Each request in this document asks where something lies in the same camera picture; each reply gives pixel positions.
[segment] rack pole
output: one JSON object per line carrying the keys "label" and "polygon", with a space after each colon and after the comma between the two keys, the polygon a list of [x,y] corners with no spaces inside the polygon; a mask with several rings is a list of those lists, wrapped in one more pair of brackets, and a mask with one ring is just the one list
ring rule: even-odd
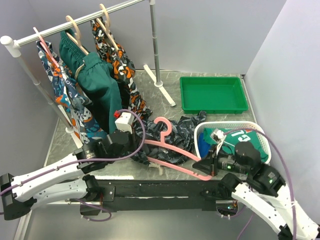
{"label": "rack pole", "polygon": [[156,29],[156,12],[155,12],[155,0],[150,1],[150,15],[151,15],[151,28],[152,28],[152,40],[153,40],[153,54],[154,54],[154,66],[155,66],[155,77],[156,87],[163,86],[163,82],[160,79],[160,66],[159,66],[159,54],[158,54],[158,40],[157,40],[157,29]]}
{"label": "rack pole", "polygon": [[[129,1],[125,1],[125,2],[123,2],[123,3],[119,3],[119,4],[117,4],[117,5],[108,7],[106,10],[107,10],[108,14],[110,14],[110,13],[116,12],[116,11],[118,11],[118,10],[127,8],[127,7],[129,7],[129,6],[131,6],[131,5],[140,3],[140,2],[142,2],[142,1],[144,1],[144,0],[129,0]],[[92,14],[89,14],[89,15],[86,15],[86,16],[83,16],[83,17],[79,17],[79,18],[75,19],[74,21],[75,21],[75,23],[76,23],[77,25],[79,25],[79,24],[84,24],[84,23],[86,23],[86,22],[88,22],[88,21],[91,21],[91,20],[93,20],[93,19],[102,17],[102,16],[104,16],[104,15],[105,15],[105,13],[104,13],[102,10],[100,10],[100,11],[94,12],[94,13],[92,13]],[[48,37],[48,36],[50,36],[50,35],[59,33],[59,32],[61,32],[61,31],[70,29],[70,28],[72,28],[72,27],[73,27],[72,23],[68,21],[68,22],[65,22],[65,23],[63,23],[63,24],[60,24],[60,25],[58,25],[58,26],[54,26],[54,27],[51,27],[51,28],[49,28],[49,29],[47,29],[47,30],[41,31],[41,32],[40,32],[40,35],[41,35],[43,38],[45,38],[45,37]],[[36,40],[38,40],[38,39],[39,39],[39,37],[38,37],[37,34],[32,34],[32,35],[30,35],[30,36],[26,36],[26,37],[21,38],[21,39],[19,39],[19,40],[14,40],[14,45],[15,45],[16,48],[19,48],[19,47],[21,47],[22,45],[32,43],[32,42],[34,42],[34,41],[36,41]]]}
{"label": "rack pole", "polygon": [[48,104],[53,108],[53,110],[56,112],[56,114],[59,116],[61,121],[66,126],[66,131],[68,133],[73,133],[73,127],[68,122],[64,114],[61,112],[59,107],[55,104],[54,100],[50,96],[50,94],[44,89],[44,87],[41,85],[41,82],[34,76],[32,71],[30,70],[30,67],[28,66],[27,62],[24,60],[24,58],[21,56],[21,52],[14,48],[14,41],[9,36],[3,36],[0,38],[1,44],[3,44],[6,49],[10,52],[10,54],[17,59],[23,70],[26,72],[26,74],[30,77],[33,84],[36,86],[36,88],[42,93],[44,98],[47,100]]}

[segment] green plastic tray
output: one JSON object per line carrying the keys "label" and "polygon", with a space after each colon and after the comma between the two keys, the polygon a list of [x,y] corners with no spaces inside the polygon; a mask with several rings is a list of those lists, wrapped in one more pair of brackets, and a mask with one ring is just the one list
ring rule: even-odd
{"label": "green plastic tray", "polygon": [[182,109],[186,114],[241,114],[248,103],[238,77],[180,77]]}

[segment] crumpled clothing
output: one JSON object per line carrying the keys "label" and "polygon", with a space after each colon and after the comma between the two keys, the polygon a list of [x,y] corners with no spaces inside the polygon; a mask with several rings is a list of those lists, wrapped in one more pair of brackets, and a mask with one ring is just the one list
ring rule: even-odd
{"label": "crumpled clothing", "polygon": [[134,63],[128,58],[125,49],[120,44],[116,43],[118,50],[115,49],[95,19],[91,20],[90,23],[97,53],[101,59],[113,66],[111,77],[118,84],[122,107],[133,111],[141,119],[146,120],[152,114],[152,111],[147,107],[146,101],[143,100],[133,80],[136,74]]}
{"label": "crumpled clothing", "polygon": [[[194,132],[196,126],[206,120],[207,113],[200,111],[198,115],[192,117],[182,116],[179,121],[169,120],[172,124],[172,132],[165,137],[165,143],[181,148],[187,152],[192,152],[194,146]],[[146,139],[160,141],[160,133],[167,130],[164,122],[154,123],[151,120],[142,120],[146,131]],[[135,133],[142,138],[143,132],[139,122],[135,122],[133,126]],[[149,165],[148,157],[159,159],[171,164],[180,165],[185,163],[189,158],[176,151],[163,149],[159,146],[144,145],[135,156],[134,161]]]}

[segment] green shirt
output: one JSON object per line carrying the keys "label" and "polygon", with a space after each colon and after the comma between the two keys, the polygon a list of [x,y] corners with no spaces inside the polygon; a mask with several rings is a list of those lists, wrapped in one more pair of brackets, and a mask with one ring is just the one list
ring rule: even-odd
{"label": "green shirt", "polygon": [[[226,129],[226,128],[219,128],[219,130],[223,131],[224,133],[228,132],[230,129]],[[217,144],[215,140],[213,140],[210,135],[212,134],[212,132],[214,131],[214,129],[212,128],[205,128],[203,130],[203,139],[206,143],[213,145],[213,144]],[[236,131],[233,133],[230,133],[226,136],[225,141],[224,141],[224,145],[222,146],[222,149],[228,153],[228,154],[235,154],[235,145],[238,142],[247,142],[250,141],[252,143],[252,145],[254,146],[255,149],[257,149],[260,152],[261,155],[261,161],[262,162],[266,162],[268,160],[268,155],[265,153],[265,151],[263,150],[259,138],[257,136],[257,133],[255,131],[251,131],[251,130],[240,130],[240,131]]]}

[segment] dark patterned cloth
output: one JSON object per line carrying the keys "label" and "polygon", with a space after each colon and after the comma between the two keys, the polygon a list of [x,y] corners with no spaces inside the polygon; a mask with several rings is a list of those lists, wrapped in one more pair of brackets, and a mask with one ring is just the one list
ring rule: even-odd
{"label": "dark patterned cloth", "polygon": [[120,44],[117,43],[118,51],[114,48],[96,20],[91,20],[91,27],[95,48],[100,58],[113,66],[111,76],[118,83],[122,107],[135,112],[141,119],[148,119],[152,111],[147,108],[146,102],[133,80],[136,74],[134,63],[128,58],[126,51]]}
{"label": "dark patterned cloth", "polygon": [[71,77],[67,65],[53,51],[52,44],[47,41],[45,44],[59,67],[54,64],[53,60],[45,52],[40,41],[36,41],[38,55],[52,84],[55,102],[71,113],[74,134],[83,144],[106,138],[107,133],[101,129],[90,111],[93,105],[92,101],[81,90],[76,80]]}
{"label": "dark patterned cloth", "polygon": [[[195,128],[206,120],[206,116],[207,113],[205,111],[200,111],[197,116],[182,116],[179,121],[170,120],[172,132],[165,137],[165,143],[174,145],[191,153],[194,146]],[[142,122],[146,130],[146,139],[148,140],[160,141],[160,132],[167,130],[167,126],[164,122],[159,122],[157,124],[150,120],[142,120]],[[143,132],[139,122],[135,122],[133,128],[135,133],[142,138]],[[147,155],[175,165],[183,164],[188,160],[187,156],[176,151],[149,144],[145,144],[143,150],[133,156],[132,159],[148,165],[149,161]]]}

